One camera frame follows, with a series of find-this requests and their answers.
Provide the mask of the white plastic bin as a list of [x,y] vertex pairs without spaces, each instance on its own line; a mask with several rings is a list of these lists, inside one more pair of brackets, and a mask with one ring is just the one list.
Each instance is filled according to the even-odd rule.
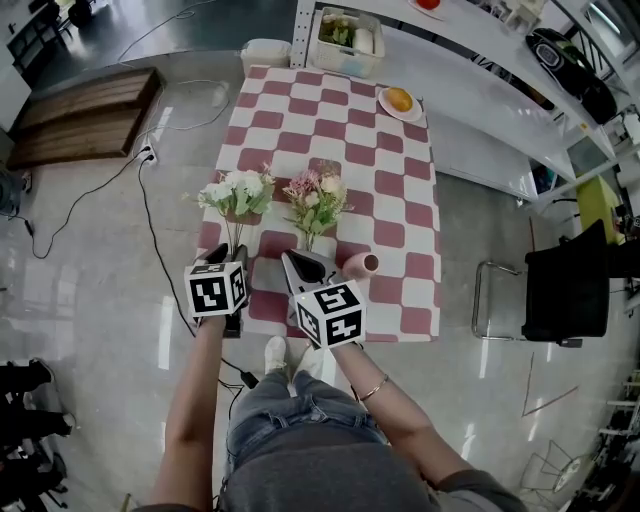
[[246,73],[254,65],[288,67],[291,44],[287,41],[257,38],[249,40],[240,51]]

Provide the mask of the pink vase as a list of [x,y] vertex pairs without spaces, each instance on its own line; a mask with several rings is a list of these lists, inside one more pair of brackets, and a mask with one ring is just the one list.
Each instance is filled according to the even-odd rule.
[[371,252],[361,252],[349,257],[342,266],[342,275],[348,280],[370,279],[379,270],[379,259]]

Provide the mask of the black cantilever office chair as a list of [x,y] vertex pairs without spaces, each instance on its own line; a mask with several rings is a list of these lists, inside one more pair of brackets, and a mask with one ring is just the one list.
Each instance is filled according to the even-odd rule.
[[554,248],[527,253],[525,264],[524,270],[489,260],[478,264],[471,318],[471,331],[476,338],[493,338],[478,326],[482,274],[487,268],[527,277],[525,323],[519,341],[579,348],[585,337],[606,334],[610,273],[603,220]]

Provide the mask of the pink flower bouquet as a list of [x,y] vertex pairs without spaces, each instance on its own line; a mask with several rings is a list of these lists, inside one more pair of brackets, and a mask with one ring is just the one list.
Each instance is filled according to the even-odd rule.
[[317,169],[300,173],[283,188],[283,193],[291,209],[285,220],[301,232],[306,251],[312,251],[316,238],[335,227],[344,212],[353,209],[338,165],[332,161],[321,160]]

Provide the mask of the white metal shelf rack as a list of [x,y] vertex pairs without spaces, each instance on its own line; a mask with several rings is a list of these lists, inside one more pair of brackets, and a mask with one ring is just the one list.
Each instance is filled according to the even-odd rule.
[[321,4],[390,19],[373,80],[424,104],[436,167],[525,200],[552,199],[640,151],[612,146],[603,127],[541,69],[523,37],[466,0],[443,0],[444,21],[407,0],[297,0],[295,67]]

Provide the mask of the brown wooden pallet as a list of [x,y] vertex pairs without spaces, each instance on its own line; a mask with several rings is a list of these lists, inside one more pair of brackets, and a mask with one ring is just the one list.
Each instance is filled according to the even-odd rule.
[[37,100],[19,118],[9,170],[125,157],[161,86],[154,68],[112,74]]

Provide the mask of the white plate under red fruit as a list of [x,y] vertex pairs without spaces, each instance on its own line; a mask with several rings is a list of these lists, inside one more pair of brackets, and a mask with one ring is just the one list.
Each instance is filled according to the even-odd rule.
[[431,19],[434,19],[434,20],[438,20],[438,21],[444,21],[445,20],[445,18],[443,16],[443,10],[440,7],[440,5],[434,10],[426,10],[426,9],[423,9],[420,6],[418,6],[416,4],[415,0],[407,0],[407,1],[408,1],[409,5],[412,8],[414,8],[416,11],[424,14],[425,16],[427,16],[427,17],[429,17]]

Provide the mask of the red white checkered tablecloth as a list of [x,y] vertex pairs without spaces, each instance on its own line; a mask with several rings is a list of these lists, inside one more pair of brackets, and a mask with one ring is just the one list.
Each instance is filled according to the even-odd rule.
[[370,252],[377,273],[360,282],[366,337],[426,342],[440,326],[441,256],[428,124],[380,105],[382,86],[305,69],[254,66],[232,111],[215,171],[268,170],[283,188],[330,169],[348,210],[314,250],[337,264]]

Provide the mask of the orange fruit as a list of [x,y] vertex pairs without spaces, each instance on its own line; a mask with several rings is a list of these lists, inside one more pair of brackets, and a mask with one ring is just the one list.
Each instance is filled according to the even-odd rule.
[[386,101],[398,112],[408,112],[413,108],[412,96],[402,88],[388,88]]

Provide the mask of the person's white shoe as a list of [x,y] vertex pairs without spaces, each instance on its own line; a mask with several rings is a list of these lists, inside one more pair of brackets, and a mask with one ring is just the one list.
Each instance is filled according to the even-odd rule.
[[286,368],[286,352],[287,344],[284,338],[273,336],[269,339],[264,352],[266,374]]
[[294,377],[306,372],[312,378],[319,379],[322,375],[323,359],[323,352],[309,345],[294,372]]

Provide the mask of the person's blue jeans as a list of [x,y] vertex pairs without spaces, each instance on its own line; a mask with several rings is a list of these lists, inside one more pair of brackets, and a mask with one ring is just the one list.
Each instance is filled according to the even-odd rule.
[[303,427],[329,427],[358,442],[386,442],[372,416],[347,393],[302,370],[289,379],[269,372],[236,406],[226,437],[226,472],[257,455],[279,434]]

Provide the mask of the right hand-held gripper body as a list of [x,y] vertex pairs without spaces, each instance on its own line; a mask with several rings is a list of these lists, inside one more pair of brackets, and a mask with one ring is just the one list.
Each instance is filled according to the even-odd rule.
[[289,292],[286,323],[296,327],[315,349],[363,341],[366,300],[355,280],[312,284],[287,283]]

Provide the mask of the person's left white shoe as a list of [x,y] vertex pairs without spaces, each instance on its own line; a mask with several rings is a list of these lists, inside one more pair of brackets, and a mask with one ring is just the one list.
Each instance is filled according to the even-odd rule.
[[269,339],[264,352],[266,374],[286,368],[286,352],[287,344],[284,338],[273,336]]

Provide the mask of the black rounded appliance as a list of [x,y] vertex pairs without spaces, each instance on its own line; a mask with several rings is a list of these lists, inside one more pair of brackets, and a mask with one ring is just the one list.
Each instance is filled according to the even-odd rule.
[[525,36],[525,41],[542,68],[581,103],[596,123],[603,125],[616,115],[611,91],[569,39],[553,29],[537,28]]

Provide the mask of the white flower bouquet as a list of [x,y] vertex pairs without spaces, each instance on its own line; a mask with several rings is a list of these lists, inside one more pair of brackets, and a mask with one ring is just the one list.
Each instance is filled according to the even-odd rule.
[[258,255],[260,223],[269,212],[275,178],[264,163],[257,170],[218,171],[214,181],[196,194],[183,198],[203,212],[197,249],[199,253],[228,243],[233,252],[245,245],[251,258]]

